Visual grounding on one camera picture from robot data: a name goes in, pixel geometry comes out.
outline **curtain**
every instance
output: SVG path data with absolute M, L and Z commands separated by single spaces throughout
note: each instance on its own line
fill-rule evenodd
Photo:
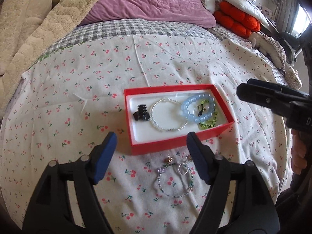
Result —
M 280 0 L 277 7 L 276 27 L 279 32 L 291 33 L 299 11 L 297 0 Z

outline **metal screw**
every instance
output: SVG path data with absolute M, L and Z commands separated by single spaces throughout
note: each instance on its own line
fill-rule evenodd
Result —
M 223 156 L 221 154 L 215 154 L 215 159 L 216 160 L 222 160 Z
M 248 166 L 250 166 L 250 167 L 253 167 L 253 166 L 255 165 L 255 163 L 252 162 L 252 161 L 250 161 L 250 160 L 246 161 L 245 164 L 248 165 Z
M 56 166 L 57 165 L 57 161 L 55 160 L 52 160 L 49 162 L 49 166 L 53 167 L 53 166 Z
M 88 161 L 90 159 L 89 155 L 83 155 L 80 160 L 85 162 L 85 161 Z

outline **cherry print cloth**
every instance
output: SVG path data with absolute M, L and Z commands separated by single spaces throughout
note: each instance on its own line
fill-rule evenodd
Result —
M 76 44 L 52 53 L 23 74 L 21 92 L 0 130 L 0 185 L 12 219 L 21 227 L 33 189 L 47 163 L 71 162 L 100 144 L 108 131 L 118 146 L 104 179 L 95 186 L 115 233 L 189 233 L 209 187 L 194 175 L 179 199 L 158 188 L 157 169 L 169 154 L 186 159 L 186 147 L 131 156 L 124 112 L 126 88 L 212 83 L 235 117 L 233 127 L 204 143 L 228 160 L 252 160 L 275 202 L 290 174 L 289 130 L 267 108 L 241 102 L 236 87 L 250 78 L 276 82 L 272 69 L 241 44 L 200 37 L 133 35 Z M 190 177 L 174 167 L 161 176 L 166 193 L 184 194 Z M 221 225 L 230 216 L 231 184 Z M 72 184 L 74 218 L 83 226 Z

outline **bed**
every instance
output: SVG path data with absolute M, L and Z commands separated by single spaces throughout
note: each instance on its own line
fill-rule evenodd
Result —
M 116 153 L 95 187 L 112 229 L 189 233 L 209 188 L 190 163 L 191 193 L 179 199 L 164 196 L 157 169 L 167 155 L 184 161 L 188 150 L 132 156 L 123 97 L 126 88 L 189 83 L 214 84 L 235 117 L 233 127 L 204 143 L 230 161 L 254 161 L 276 202 L 291 174 L 291 135 L 283 118 L 237 98 L 236 87 L 250 78 L 286 85 L 270 60 L 220 25 L 204 29 L 137 18 L 76 27 L 22 74 L 6 108 L 0 185 L 11 218 L 22 226 L 32 191 L 50 160 L 75 161 L 114 131 Z M 181 193 L 179 176 L 167 178 L 165 188 Z M 229 219 L 234 189 L 231 184 L 221 225 Z M 84 226 L 71 183 L 69 193 L 75 222 Z

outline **purple pillow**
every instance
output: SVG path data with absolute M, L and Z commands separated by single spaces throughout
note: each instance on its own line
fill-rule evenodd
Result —
M 191 23 L 204 28 L 216 25 L 201 0 L 99 0 L 80 26 L 130 18 Z

